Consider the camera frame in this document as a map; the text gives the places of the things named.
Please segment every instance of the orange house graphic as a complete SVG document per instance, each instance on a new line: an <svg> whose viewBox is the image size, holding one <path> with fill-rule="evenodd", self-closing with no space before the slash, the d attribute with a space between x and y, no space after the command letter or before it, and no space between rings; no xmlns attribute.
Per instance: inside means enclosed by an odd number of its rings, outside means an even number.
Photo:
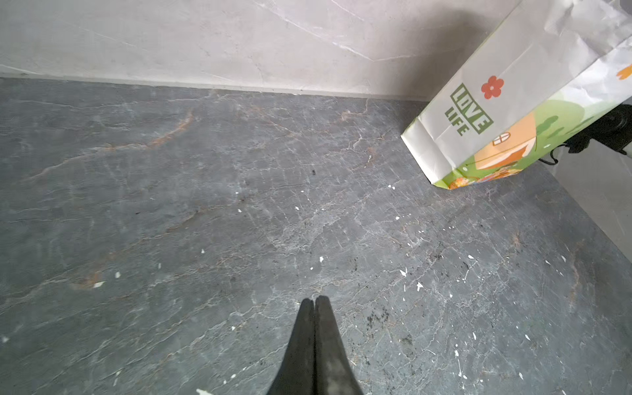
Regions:
<svg viewBox="0 0 632 395"><path fill-rule="evenodd" d="M474 165L482 170L514 164L531 152L535 140L535 116L530 113L474 154Z"/></svg>

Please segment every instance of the gray marble floor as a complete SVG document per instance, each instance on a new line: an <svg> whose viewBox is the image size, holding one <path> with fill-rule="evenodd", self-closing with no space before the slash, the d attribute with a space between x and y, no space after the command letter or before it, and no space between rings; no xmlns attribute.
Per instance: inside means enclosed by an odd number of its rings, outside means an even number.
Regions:
<svg viewBox="0 0 632 395"><path fill-rule="evenodd" d="M315 295L365 394L632 392L630 262L538 164L430 185L419 103L0 81L2 394L263 394Z"/></svg>

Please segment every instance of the paper bag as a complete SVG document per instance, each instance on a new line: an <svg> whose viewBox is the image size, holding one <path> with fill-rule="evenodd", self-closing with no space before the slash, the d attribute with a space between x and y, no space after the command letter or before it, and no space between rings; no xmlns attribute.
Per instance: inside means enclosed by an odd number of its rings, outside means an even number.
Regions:
<svg viewBox="0 0 632 395"><path fill-rule="evenodd" d="M441 188L510 176L630 97L631 75L618 2L523 0L402 139Z"/></svg>

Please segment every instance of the white wall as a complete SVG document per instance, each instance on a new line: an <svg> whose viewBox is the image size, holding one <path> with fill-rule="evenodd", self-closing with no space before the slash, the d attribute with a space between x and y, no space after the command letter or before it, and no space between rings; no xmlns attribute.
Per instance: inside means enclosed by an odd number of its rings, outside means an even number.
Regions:
<svg viewBox="0 0 632 395"><path fill-rule="evenodd" d="M558 150L547 168L632 261L632 159L595 140L579 154Z"/></svg>
<svg viewBox="0 0 632 395"><path fill-rule="evenodd" d="M430 99L518 0L0 0L0 73Z"/></svg>

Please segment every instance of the cartoon illustration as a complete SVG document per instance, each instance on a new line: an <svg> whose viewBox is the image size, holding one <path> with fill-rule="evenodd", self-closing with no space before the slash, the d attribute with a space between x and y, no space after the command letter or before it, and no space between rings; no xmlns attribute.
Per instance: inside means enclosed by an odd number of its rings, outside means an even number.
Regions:
<svg viewBox="0 0 632 395"><path fill-rule="evenodd" d="M549 99L435 185L455 189L519 173L615 106Z"/></svg>
<svg viewBox="0 0 632 395"><path fill-rule="evenodd" d="M619 77L620 80L625 80L627 77L631 75L632 75L632 64L626 67L625 69L621 70L619 73L617 73L617 77Z"/></svg>
<svg viewBox="0 0 632 395"><path fill-rule="evenodd" d="M518 162L535 145L536 127L533 113L518 121L474 155L477 169L493 169Z"/></svg>

